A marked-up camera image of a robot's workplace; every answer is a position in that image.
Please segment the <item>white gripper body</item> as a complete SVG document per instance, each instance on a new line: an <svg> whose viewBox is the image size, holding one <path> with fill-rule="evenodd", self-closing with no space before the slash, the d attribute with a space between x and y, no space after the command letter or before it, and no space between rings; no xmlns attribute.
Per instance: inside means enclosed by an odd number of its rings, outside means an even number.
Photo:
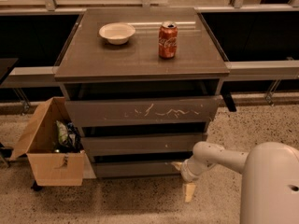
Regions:
<svg viewBox="0 0 299 224"><path fill-rule="evenodd" d="M206 163L197 161L194 157L185 160L181 165L180 173L184 181L191 183L209 169Z"/></svg>

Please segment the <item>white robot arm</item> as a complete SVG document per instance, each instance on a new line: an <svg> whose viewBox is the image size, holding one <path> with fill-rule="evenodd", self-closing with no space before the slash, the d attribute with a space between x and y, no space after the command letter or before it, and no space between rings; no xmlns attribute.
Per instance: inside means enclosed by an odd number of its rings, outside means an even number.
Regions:
<svg viewBox="0 0 299 224"><path fill-rule="evenodd" d="M217 164L242 174L240 224L299 224L298 149L266 142L241 152L198 142L190 158L172 163L184 180L187 203L194 181Z"/></svg>

